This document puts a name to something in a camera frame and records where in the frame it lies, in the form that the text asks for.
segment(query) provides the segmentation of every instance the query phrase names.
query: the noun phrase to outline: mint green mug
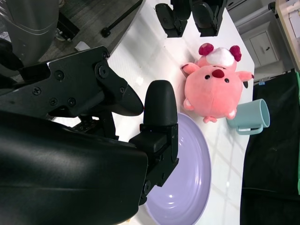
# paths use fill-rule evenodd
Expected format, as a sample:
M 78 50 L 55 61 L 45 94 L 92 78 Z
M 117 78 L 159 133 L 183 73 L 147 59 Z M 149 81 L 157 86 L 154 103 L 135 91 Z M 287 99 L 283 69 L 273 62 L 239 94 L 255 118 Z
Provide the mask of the mint green mug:
M 256 135 L 263 128 L 270 126 L 270 114 L 268 106 L 263 99 L 240 104 L 233 120 L 227 123 L 231 128 L 236 128 L 239 135 Z

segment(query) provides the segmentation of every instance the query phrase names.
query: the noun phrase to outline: stuffed animal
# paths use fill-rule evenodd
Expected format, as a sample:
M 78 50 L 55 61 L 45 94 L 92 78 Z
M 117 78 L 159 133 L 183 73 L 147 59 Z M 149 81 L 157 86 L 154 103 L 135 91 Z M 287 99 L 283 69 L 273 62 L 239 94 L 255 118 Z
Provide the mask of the stuffed animal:
M 202 57 L 196 64 L 182 67 L 187 74 L 184 108 L 204 117 L 204 123 L 216 122 L 222 117 L 232 120 L 241 97 L 242 82 L 254 76 L 250 72 L 235 71 L 241 59 L 236 45 L 230 50 L 214 50 L 213 45 L 206 43 L 199 48 L 199 54 Z

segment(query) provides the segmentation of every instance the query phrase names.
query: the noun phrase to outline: wooden shelf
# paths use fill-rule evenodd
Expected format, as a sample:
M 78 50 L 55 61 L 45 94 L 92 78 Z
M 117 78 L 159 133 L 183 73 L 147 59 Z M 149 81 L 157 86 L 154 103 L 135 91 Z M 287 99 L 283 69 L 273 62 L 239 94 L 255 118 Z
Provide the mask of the wooden shelf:
M 290 19 L 289 12 L 292 12 L 296 8 L 291 6 L 291 2 L 286 0 L 276 0 L 276 11 L 283 27 L 285 36 L 287 38 L 288 44 L 292 51 L 294 61 L 296 63 L 297 70 L 300 71 L 300 44 L 295 37 Z

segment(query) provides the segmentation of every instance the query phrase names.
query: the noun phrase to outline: plush toy nose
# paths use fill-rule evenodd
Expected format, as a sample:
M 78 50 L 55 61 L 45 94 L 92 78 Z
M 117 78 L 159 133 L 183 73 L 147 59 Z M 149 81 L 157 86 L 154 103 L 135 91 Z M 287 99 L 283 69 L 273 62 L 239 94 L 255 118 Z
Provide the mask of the plush toy nose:
M 224 72 L 220 69 L 216 69 L 215 71 L 212 72 L 212 75 L 216 78 L 222 78 L 224 77 Z

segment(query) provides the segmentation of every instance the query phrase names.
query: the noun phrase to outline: black stand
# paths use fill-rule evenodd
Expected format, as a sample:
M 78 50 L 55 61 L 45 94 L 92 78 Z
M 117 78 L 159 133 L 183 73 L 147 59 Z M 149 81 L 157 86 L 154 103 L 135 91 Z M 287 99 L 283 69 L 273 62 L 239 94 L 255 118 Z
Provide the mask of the black stand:
M 114 28 L 118 23 L 120 23 L 122 20 L 126 18 L 130 13 L 132 13 L 136 8 L 138 8 L 143 0 L 139 0 L 137 3 L 135 3 L 128 11 L 126 11 L 122 16 L 120 16 L 115 22 L 113 22 L 109 27 L 104 27 L 101 30 L 101 35 L 104 38 L 107 38 L 111 34 L 111 29 Z

